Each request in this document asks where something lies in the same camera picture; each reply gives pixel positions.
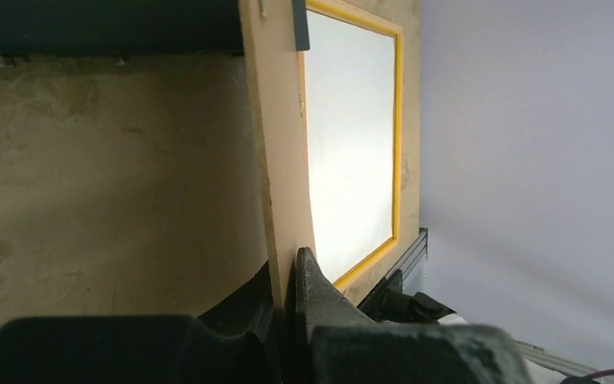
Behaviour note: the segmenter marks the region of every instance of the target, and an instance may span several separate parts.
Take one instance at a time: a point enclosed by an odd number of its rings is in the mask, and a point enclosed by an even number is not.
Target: wooden board
[[[265,240],[276,308],[298,248],[314,248],[290,1],[240,0]]]

